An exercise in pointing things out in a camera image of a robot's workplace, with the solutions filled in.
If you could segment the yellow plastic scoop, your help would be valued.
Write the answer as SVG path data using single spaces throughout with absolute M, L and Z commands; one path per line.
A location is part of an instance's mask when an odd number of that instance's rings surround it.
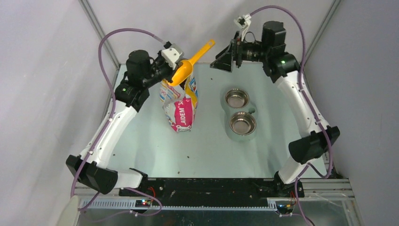
M 195 53 L 190 59 L 182 60 L 181 65 L 178 67 L 176 72 L 173 74 L 171 81 L 168 81 L 170 86 L 180 85 L 186 80 L 193 72 L 193 66 L 201 59 L 213 46 L 215 40 L 210 39 L 197 53 Z

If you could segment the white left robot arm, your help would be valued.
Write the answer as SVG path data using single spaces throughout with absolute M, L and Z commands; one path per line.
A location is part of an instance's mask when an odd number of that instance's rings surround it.
M 182 51 L 174 47 L 159 51 L 155 59 L 145 50 L 135 50 L 129 54 L 127 70 L 114 91 L 112 103 L 100 128 L 79 155 L 69 155 L 66 159 L 66 166 L 75 181 L 101 194 L 125 187 L 130 187 L 137 196 L 147 194 L 149 184 L 143 180 L 144 173 L 133 168 L 111 169 L 108 165 L 125 128 L 149 97 L 150 87 L 162 80 L 172 80 L 181 55 Z

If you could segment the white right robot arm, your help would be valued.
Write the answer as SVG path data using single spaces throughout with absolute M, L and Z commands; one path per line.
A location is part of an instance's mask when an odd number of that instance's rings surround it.
M 330 126 L 319 112 L 303 81 L 302 66 L 294 55 L 285 51 L 286 30 L 282 22 L 263 24 L 262 39 L 247 42 L 245 36 L 250 22 L 239 19 L 237 31 L 230 44 L 215 56 L 213 69 L 231 72 L 242 62 L 261 62 L 263 71 L 287 99 L 298 126 L 300 139 L 289 143 L 290 157 L 277 172 L 274 192 L 285 197 L 292 192 L 292 183 L 315 159 L 331 149 L 340 135 L 337 126 Z

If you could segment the colourful pet food bag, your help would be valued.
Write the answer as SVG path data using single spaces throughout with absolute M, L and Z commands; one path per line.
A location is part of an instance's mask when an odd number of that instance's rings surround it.
M 198 107 L 198 89 L 193 74 L 180 85 L 160 83 L 160 101 L 170 127 L 177 133 L 190 131 Z

